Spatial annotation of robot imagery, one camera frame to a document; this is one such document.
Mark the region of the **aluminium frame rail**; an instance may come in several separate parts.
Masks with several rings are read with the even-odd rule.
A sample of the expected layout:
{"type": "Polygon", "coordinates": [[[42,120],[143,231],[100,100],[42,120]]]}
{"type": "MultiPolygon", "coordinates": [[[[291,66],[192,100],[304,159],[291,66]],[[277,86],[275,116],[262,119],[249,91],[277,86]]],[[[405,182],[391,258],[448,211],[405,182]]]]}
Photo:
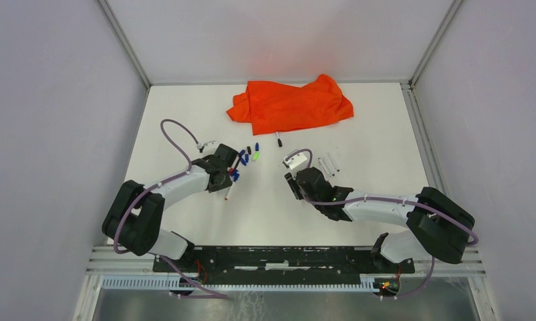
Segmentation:
{"type": "MultiPolygon", "coordinates": [[[[198,247],[193,257],[204,264],[208,271],[215,268],[247,271],[260,268],[330,268],[345,272],[348,268],[356,268],[357,274],[375,276],[391,275],[397,270],[397,265],[390,261],[386,261],[381,268],[374,266],[370,261],[369,249],[363,247],[198,247]]],[[[486,276],[478,251],[471,249],[465,251],[462,261],[458,264],[426,257],[405,259],[401,266],[404,274],[426,274],[427,271],[432,271],[434,277],[486,276]]],[[[93,248],[87,266],[89,274],[150,274],[172,271],[166,262],[154,254],[118,254],[110,246],[93,248]]]]}

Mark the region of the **orange cloth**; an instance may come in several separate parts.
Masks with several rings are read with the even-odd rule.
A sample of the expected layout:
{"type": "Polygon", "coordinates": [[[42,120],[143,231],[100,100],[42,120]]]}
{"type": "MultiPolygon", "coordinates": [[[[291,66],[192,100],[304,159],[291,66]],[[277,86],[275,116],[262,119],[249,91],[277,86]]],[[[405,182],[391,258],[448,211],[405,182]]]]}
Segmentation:
{"type": "Polygon", "coordinates": [[[227,115],[262,135],[335,124],[354,117],[354,106],[332,77],[321,74],[300,87],[249,81],[245,91],[233,97],[227,115]]]}

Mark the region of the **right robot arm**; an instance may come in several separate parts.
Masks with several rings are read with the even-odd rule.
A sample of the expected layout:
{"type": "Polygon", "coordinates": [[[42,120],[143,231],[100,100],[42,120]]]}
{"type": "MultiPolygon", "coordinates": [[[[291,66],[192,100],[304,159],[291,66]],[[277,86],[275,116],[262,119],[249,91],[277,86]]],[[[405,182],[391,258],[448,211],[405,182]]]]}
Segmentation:
{"type": "Polygon", "coordinates": [[[405,259],[432,256],[459,264],[465,249],[478,242],[474,217],[434,187],[400,196],[370,195],[351,187],[333,186],[323,173],[309,167],[285,174],[295,198],[314,206],[332,221],[373,221],[403,227],[379,237],[371,265],[387,273],[405,259]]]}

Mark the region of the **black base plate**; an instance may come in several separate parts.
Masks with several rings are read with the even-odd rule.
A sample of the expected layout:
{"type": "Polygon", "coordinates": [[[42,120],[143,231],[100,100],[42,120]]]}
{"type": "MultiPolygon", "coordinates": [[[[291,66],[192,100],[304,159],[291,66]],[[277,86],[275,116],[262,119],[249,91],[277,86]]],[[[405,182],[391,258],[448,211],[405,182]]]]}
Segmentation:
{"type": "Polygon", "coordinates": [[[196,246],[170,263],[155,260],[154,272],[196,273],[206,285],[356,285],[362,274],[413,274],[412,259],[392,263],[369,247],[196,246]]]}

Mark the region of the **black pen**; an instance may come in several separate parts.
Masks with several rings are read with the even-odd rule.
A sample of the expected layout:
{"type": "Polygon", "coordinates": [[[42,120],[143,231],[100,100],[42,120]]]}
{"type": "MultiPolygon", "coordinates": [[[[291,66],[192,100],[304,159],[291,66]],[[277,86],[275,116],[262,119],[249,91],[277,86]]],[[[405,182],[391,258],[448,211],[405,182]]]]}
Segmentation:
{"type": "Polygon", "coordinates": [[[277,137],[277,144],[278,144],[278,147],[282,147],[283,146],[283,143],[281,141],[281,137],[280,137],[280,133],[279,132],[276,132],[276,137],[277,137]]]}

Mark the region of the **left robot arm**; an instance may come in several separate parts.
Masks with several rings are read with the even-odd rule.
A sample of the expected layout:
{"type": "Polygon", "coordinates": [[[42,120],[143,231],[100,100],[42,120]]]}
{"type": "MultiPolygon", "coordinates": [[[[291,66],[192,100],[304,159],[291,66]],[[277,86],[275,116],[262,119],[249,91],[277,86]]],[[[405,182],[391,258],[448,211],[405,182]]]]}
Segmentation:
{"type": "Polygon", "coordinates": [[[164,212],[191,195],[230,188],[234,164],[241,158],[235,149],[219,144],[214,153],[193,160],[188,170],[171,177],[149,185],[124,182],[102,223],[102,233],[137,256],[165,256],[176,271],[189,271],[194,265],[190,251],[194,244],[161,228],[164,212]]]}

